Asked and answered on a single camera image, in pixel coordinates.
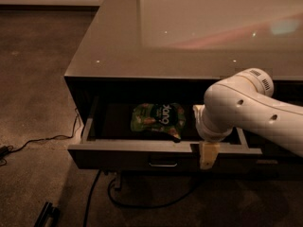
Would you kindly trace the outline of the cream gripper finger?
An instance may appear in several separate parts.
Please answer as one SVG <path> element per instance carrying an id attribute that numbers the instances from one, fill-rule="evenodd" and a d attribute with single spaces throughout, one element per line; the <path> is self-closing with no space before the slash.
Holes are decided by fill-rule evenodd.
<path id="1" fill-rule="evenodd" d="M 201 170 L 209 170 L 215 165 L 214 161 L 201 161 L 200 162 L 200 169 Z"/>

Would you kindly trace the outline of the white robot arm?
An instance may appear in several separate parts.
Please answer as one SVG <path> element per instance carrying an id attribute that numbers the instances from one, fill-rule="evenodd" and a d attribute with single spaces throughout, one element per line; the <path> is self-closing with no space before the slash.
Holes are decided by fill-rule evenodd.
<path id="1" fill-rule="evenodd" d="M 221 141 L 240 128 L 303 156 L 303 107 L 272 98 L 274 84 L 261 69 L 250 68 L 212 84 L 204 103 L 195 105 L 200 169 L 213 167 Z"/>

